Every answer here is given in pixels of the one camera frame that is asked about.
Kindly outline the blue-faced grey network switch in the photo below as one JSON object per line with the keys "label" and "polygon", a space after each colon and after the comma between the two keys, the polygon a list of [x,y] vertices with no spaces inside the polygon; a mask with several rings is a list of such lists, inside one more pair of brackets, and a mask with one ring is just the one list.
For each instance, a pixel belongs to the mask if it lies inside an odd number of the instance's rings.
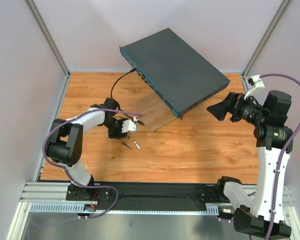
{"label": "blue-faced grey network switch", "polygon": [[230,83],[170,28],[119,49],[123,58],[179,119]]}

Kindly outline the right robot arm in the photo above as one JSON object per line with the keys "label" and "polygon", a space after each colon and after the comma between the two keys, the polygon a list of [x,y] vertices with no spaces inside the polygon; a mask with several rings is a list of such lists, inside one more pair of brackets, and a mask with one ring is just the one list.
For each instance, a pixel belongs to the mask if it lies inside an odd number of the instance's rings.
{"label": "right robot arm", "polygon": [[287,163],[293,145],[284,145],[293,134],[285,126],[292,97],[278,90],[271,90],[263,105],[253,96],[230,92],[227,97],[207,107],[217,120],[223,121],[230,113],[230,121],[245,120],[254,126],[258,154],[258,177],[254,198],[244,191],[242,183],[233,177],[223,176],[217,186],[221,196],[227,198],[235,212],[234,229],[239,233],[281,240],[289,238],[290,226],[284,222],[283,189]]}

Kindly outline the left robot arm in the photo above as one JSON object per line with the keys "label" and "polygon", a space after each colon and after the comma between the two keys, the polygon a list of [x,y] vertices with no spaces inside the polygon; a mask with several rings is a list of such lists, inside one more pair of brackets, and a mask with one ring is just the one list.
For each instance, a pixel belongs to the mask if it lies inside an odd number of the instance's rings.
{"label": "left robot arm", "polygon": [[127,138],[128,132],[137,127],[128,118],[116,119],[119,111],[119,103],[108,97],[103,104],[93,104],[73,118],[55,119],[42,146],[43,157],[51,165],[63,169],[73,185],[91,189],[93,177],[81,160],[84,134],[96,126],[105,126],[110,139]]}

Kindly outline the silver SFP module lower left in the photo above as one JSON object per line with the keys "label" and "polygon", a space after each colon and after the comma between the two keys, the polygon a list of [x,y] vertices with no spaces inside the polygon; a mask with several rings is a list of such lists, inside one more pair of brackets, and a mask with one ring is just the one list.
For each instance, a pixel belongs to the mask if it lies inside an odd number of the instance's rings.
{"label": "silver SFP module lower left", "polygon": [[125,142],[122,142],[122,145],[124,145],[126,148],[128,148],[129,150],[131,150],[131,147],[128,146]]}

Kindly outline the silver sfp module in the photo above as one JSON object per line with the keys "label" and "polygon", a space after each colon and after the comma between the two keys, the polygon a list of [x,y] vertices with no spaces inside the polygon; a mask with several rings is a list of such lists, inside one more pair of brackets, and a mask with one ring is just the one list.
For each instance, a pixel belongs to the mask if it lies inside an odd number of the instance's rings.
{"label": "silver sfp module", "polygon": [[131,147],[128,146],[125,142],[122,142],[122,145],[124,145],[126,148],[128,148],[129,150],[131,150]]}
{"label": "silver sfp module", "polygon": [[133,143],[134,143],[134,145],[136,146],[136,148],[137,148],[138,150],[141,149],[141,147],[140,147],[140,145],[137,143],[137,141],[134,141]]}

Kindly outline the silver SFP module lower right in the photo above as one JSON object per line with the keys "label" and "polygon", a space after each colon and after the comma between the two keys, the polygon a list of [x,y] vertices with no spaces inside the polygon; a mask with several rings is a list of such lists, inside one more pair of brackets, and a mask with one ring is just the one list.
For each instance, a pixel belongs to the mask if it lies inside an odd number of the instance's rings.
{"label": "silver SFP module lower right", "polygon": [[136,146],[136,148],[137,148],[138,150],[141,149],[141,147],[140,147],[140,145],[137,143],[137,141],[134,141],[133,143],[134,143],[134,145]]}

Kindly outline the wooden support board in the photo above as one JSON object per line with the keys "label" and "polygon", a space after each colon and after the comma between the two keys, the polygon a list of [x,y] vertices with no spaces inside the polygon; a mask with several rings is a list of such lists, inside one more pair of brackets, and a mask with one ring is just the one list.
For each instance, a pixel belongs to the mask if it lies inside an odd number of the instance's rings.
{"label": "wooden support board", "polygon": [[177,119],[155,93],[135,101],[131,106],[137,113],[142,114],[141,121],[151,133]]}

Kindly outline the black cloth strip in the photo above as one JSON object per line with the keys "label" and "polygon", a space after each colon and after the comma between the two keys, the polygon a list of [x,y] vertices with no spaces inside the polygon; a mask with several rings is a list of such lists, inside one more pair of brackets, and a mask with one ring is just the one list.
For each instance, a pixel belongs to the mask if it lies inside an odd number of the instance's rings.
{"label": "black cloth strip", "polygon": [[206,204],[229,204],[218,184],[101,182],[112,186],[119,196],[113,210],[123,211],[205,211]]}

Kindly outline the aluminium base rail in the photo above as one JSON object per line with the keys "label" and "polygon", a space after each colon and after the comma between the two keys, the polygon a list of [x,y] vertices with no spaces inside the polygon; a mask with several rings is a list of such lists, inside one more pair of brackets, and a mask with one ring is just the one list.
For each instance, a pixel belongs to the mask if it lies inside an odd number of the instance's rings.
{"label": "aluminium base rail", "polygon": [[34,212],[78,214],[217,215],[231,209],[225,184],[96,182],[80,187],[70,182],[27,182],[20,201]]}

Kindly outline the aluminium frame post right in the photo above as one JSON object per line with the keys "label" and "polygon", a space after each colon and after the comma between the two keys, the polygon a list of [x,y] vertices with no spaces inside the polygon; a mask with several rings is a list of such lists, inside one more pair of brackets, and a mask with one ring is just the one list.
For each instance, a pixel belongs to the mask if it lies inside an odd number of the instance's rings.
{"label": "aluminium frame post right", "polygon": [[280,2],[280,5],[279,5],[277,11],[275,12],[273,18],[271,19],[267,29],[265,30],[265,32],[263,34],[261,40],[259,41],[256,49],[254,50],[254,52],[253,52],[251,58],[249,59],[246,67],[244,68],[244,70],[241,74],[242,77],[246,77],[248,75],[248,73],[252,70],[252,68],[255,65],[256,61],[258,60],[260,54],[262,53],[262,51],[266,47],[269,39],[271,38],[271,36],[275,32],[277,26],[279,25],[280,21],[282,20],[284,14],[288,10],[288,8],[289,8],[289,6],[292,2],[293,2],[292,0],[282,0]]}

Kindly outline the aluminium frame post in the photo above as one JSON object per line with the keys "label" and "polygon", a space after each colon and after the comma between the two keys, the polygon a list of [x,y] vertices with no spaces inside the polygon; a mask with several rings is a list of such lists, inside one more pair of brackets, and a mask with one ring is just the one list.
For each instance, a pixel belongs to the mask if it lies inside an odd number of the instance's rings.
{"label": "aluminium frame post", "polygon": [[279,25],[280,21],[282,20],[284,14],[288,10],[288,8],[289,8],[289,6],[292,2],[293,2],[292,0],[282,0],[280,2],[280,5],[279,5],[277,11],[275,12],[273,18],[271,19],[267,29],[265,30],[265,32],[263,34],[261,40],[259,41],[256,49],[254,50],[254,52],[253,52],[251,58],[249,59],[246,67],[244,68],[244,70],[241,74],[242,77],[246,77],[248,75],[248,73],[252,70],[252,68],[255,65],[256,61],[258,60],[260,54],[262,53],[262,51],[266,47],[269,39],[271,38],[271,36],[275,32],[277,26]]}
{"label": "aluminium frame post", "polygon": [[58,50],[57,45],[55,44],[35,1],[34,0],[25,0],[24,2],[26,4],[26,6],[28,7],[30,13],[32,14],[39,30],[41,31],[50,50],[52,51],[57,63],[59,64],[63,73],[68,77],[70,75],[70,71],[69,71],[63,57],[61,56],[60,51]]}

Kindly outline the aluminium frame post left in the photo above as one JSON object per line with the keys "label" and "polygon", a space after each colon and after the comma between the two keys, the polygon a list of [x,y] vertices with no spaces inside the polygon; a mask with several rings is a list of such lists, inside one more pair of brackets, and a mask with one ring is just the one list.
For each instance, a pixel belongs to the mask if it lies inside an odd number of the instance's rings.
{"label": "aluminium frame post left", "polygon": [[28,7],[30,13],[32,14],[39,30],[41,31],[50,50],[52,51],[57,63],[59,64],[63,73],[68,77],[70,75],[70,71],[69,71],[63,57],[61,56],[60,51],[58,50],[57,45],[55,44],[35,1],[34,0],[25,0],[24,2],[26,4],[26,6]]}

